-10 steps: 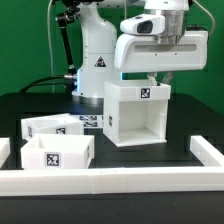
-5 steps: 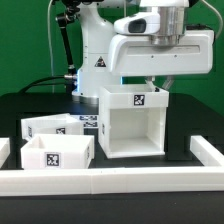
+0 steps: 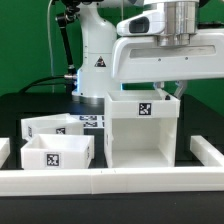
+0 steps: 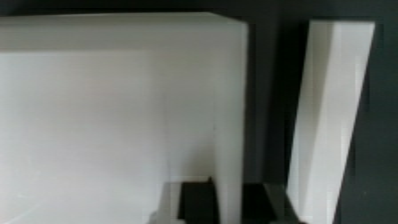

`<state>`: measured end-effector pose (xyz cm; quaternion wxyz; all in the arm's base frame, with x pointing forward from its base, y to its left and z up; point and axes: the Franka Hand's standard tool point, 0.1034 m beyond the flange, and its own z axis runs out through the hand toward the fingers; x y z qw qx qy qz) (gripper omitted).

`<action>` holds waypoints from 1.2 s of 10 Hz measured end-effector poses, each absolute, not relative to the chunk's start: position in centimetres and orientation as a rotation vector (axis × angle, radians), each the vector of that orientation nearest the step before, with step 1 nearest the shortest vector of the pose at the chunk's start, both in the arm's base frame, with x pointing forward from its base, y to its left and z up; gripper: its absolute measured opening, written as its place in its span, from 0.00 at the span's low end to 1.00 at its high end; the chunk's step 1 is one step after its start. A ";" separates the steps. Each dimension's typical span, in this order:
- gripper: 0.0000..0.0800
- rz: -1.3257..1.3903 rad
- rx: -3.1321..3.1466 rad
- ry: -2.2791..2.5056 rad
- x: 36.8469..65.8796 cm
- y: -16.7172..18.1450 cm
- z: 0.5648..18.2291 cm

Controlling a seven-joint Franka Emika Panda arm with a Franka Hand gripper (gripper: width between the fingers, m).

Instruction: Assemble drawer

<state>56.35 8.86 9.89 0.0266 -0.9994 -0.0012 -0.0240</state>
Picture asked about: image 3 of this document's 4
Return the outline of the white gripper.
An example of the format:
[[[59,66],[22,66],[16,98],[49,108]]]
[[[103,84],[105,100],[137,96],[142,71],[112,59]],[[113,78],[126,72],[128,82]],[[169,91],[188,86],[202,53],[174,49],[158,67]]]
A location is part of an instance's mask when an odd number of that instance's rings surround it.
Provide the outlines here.
[[[159,47],[154,37],[123,37],[112,51],[112,77],[121,83],[176,81],[174,96],[187,89],[185,80],[224,78],[224,32],[200,31],[189,45]]]

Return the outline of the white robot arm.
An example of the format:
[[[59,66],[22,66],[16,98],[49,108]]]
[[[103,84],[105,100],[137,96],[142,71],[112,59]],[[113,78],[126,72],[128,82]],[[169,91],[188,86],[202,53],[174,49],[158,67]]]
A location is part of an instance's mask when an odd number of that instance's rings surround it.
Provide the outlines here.
[[[224,78],[224,28],[198,24],[202,0],[55,0],[74,95],[102,98],[123,83]]]

